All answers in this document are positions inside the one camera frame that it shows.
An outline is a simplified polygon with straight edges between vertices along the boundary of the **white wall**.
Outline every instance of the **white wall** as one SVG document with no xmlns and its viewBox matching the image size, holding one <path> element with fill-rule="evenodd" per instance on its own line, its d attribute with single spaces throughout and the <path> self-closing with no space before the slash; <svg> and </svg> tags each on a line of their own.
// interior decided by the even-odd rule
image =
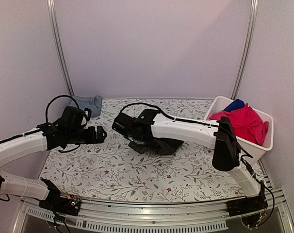
<svg viewBox="0 0 294 233">
<path fill-rule="evenodd" d="M 0 139 L 44 122 L 45 107 L 66 93 L 46 1 L 0 1 Z M 63 110 L 51 108 L 51 121 Z M 3 169 L 36 179 L 47 153 L 38 153 Z M 19 198 L 0 201 L 0 233 L 10 232 Z"/>
<path fill-rule="evenodd" d="M 238 97 L 275 120 L 274 147 L 262 160 L 294 218 L 294 0 L 259 2 Z"/>
<path fill-rule="evenodd" d="M 229 97 L 250 0 L 55 2 L 75 94 Z"/>
</svg>

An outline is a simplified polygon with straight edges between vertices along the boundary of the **vertical metal post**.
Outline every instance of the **vertical metal post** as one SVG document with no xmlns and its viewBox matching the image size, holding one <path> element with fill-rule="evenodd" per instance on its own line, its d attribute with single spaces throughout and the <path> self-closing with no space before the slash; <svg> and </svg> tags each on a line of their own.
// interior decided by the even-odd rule
<svg viewBox="0 0 294 233">
<path fill-rule="evenodd" d="M 69 95 L 74 96 L 73 86 L 72 86 L 71 81 L 70 81 L 70 77 L 69 77 L 69 74 L 68 74 L 68 70 L 67 70 L 66 62 L 65 62 L 65 57 L 64 57 L 64 53 L 63 53 L 63 49 L 62 49 L 62 44 L 61 44 L 61 39 L 60 39 L 60 32 L 59 32 L 58 23 L 57 23 L 57 20 L 56 20 L 56 12 L 55 12 L 54 0 L 47 0 L 47 3 L 48 3 L 48 12 L 49 12 L 50 21 L 51 21 L 51 27 L 52 27 L 54 42 L 55 42 L 56 50 L 57 50 L 57 53 L 58 53 L 58 57 L 59 57 L 63 77 L 64 77 L 64 80 L 65 80 L 65 84 L 66 84 Z"/>
<path fill-rule="evenodd" d="M 244 51 L 243 51 L 243 55 L 242 55 L 242 59 L 241 59 L 241 63 L 240 63 L 239 71 L 238 71 L 238 76 L 235 80 L 234 88 L 231 95 L 231 99 L 233 100 L 237 98 L 240 85 L 242 82 L 242 78 L 243 78 L 243 74 L 244 74 L 244 70 L 245 70 L 245 66 L 247 62 L 247 57 L 248 57 L 251 41 L 253 38 L 253 33 L 254 33 L 254 28 L 256 23 L 256 16 L 257 16 L 257 8 L 258 8 L 258 0 L 252 0 Z"/>
</svg>

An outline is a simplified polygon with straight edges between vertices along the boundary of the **white bin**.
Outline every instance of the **white bin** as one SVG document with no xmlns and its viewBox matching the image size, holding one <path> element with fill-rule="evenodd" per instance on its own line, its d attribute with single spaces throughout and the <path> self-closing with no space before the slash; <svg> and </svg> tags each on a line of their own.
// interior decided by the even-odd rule
<svg viewBox="0 0 294 233">
<path fill-rule="evenodd" d="M 233 100 L 228 99 L 223 96 L 216 97 L 215 100 L 213 101 L 212 105 L 210 106 L 209 110 L 207 111 L 207 113 L 204 117 L 204 120 L 208 120 L 211 115 L 223 111 L 232 102 L 233 102 Z M 258 113 L 258 115 L 261 117 L 261 119 L 264 122 L 265 121 L 269 122 L 269 131 L 268 131 L 268 134 L 265 138 L 264 144 L 262 146 L 259 146 L 255 143 L 252 143 L 252 142 L 246 141 L 245 139 L 237 137 L 241 146 L 254 157 L 253 159 L 246 158 L 246 160 L 251 165 L 255 164 L 263 156 L 263 154 L 266 153 L 266 151 L 269 151 L 272 149 L 273 133 L 274 133 L 274 122 L 273 122 L 272 117 L 269 114 L 264 113 L 262 111 L 259 111 L 257 109 L 254 109 L 254 110 L 256 111 L 256 113 Z"/>
</svg>

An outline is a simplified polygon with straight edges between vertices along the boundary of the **perforated metal strip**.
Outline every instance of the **perforated metal strip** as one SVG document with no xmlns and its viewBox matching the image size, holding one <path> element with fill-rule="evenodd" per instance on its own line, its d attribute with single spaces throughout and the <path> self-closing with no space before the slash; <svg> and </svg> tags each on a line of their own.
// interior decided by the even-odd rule
<svg viewBox="0 0 294 233">
<path fill-rule="evenodd" d="M 33 207 L 28 207 L 27 214 L 46 221 L 53 222 L 53 213 Z M 89 220 L 77 219 L 73 222 L 67 222 L 68 226 L 79 229 L 89 230 L 98 233 L 209 233 L 228 229 L 226 221 L 198 224 L 191 226 L 169 226 L 169 227 L 138 227 L 121 226 L 96 223 Z"/>
</svg>

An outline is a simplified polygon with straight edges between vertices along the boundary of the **metal frame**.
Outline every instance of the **metal frame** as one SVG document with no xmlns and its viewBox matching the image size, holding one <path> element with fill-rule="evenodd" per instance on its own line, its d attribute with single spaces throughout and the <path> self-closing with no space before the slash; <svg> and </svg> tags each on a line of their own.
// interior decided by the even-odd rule
<svg viewBox="0 0 294 233">
<path fill-rule="evenodd" d="M 74 96 L 74 90 L 73 90 L 73 86 L 71 84 L 69 73 L 67 70 L 65 57 L 64 57 L 64 53 L 63 53 L 63 48 L 62 48 L 62 43 L 61 43 L 61 38 L 60 38 L 59 27 L 58 27 L 58 23 L 56 20 L 54 0 L 47 0 L 47 4 L 48 4 L 48 11 L 49 11 L 49 17 L 50 17 L 54 42 L 55 42 L 57 54 L 59 57 L 63 78 L 65 80 L 65 84 L 66 84 L 67 91 L 68 91 L 69 95 Z"/>
<path fill-rule="evenodd" d="M 275 208 L 279 210 L 282 216 L 281 220 L 285 232 L 294 233 L 293 221 L 282 190 L 273 190 L 273 194 L 276 202 Z M 266 193 L 266 197 L 269 209 L 271 209 L 272 196 L 270 193 Z M 184 233 L 215 232 L 227 228 L 226 220 L 240 217 L 229 217 L 226 201 L 145 204 L 82 199 L 79 216 L 66 216 L 66 223 L 73 228 L 103 233 L 138 233 L 140 230 L 144 232 L 143 229 L 145 229 L 146 233 L 172 233 L 179 232 L 179 229 L 183 229 L 180 232 Z M 33 199 L 24 199 L 13 233 L 21 232 L 26 215 L 53 222 L 53 213 L 51 211 L 39 208 L 38 202 Z"/>
<path fill-rule="evenodd" d="M 258 8 L 258 0 L 252 0 L 244 51 L 243 51 L 238 75 L 235 80 L 234 88 L 231 95 L 232 100 L 235 100 L 237 98 L 237 95 L 241 86 L 241 82 L 242 82 L 242 78 L 243 78 L 243 74 L 244 74 L 244 70 L 245 70 L 245 66 L 247 62 L 247 57 L 249 54 L 249 49 L 250 49 L 251 41 L 253 38 L 253 33 L 254 33 L 254 28 L 256 23 L 256 16 L 257 16 L 257 8 Z"/>
</svg>

